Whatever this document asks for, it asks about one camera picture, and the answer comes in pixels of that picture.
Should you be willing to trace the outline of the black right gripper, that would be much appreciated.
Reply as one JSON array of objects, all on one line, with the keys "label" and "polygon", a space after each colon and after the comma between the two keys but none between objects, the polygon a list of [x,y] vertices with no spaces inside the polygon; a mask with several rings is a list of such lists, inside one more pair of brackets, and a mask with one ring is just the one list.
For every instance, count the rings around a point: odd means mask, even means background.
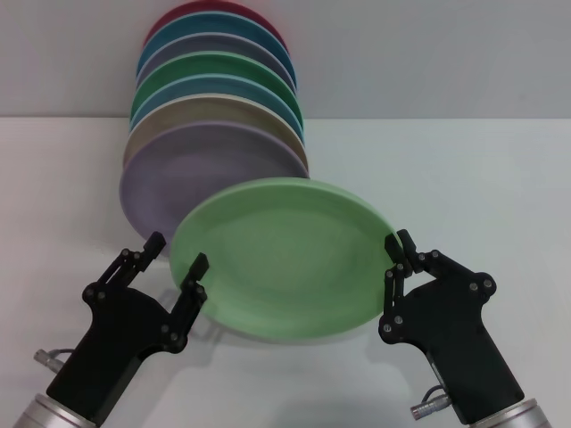
[{"label": "black right gripper", "polygon": [[491,276],[438,251],[418,252],[406,229],[385,238],[385,251],[393,265],[385,271],[381,339],[426,356],[462,424],[521,401],[525,394],[482,320],[496,292]]}]

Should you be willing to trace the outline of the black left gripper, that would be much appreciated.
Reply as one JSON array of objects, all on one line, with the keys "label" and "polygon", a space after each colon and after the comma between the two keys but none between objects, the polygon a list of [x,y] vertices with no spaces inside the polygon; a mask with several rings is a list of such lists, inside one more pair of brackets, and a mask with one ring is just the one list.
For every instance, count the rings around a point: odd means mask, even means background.
[{"label": "black left gripper", "polygon": [[166,246],[153,232],[141,251],[123,249],[82,298],[92,311],[86,334],[46,395],[91,423],[103,423],[142,363],[157,352],[179,353],[208,299],[200,284],[210,264],[200,252],[180,284],[172,311],[129,288]]}]

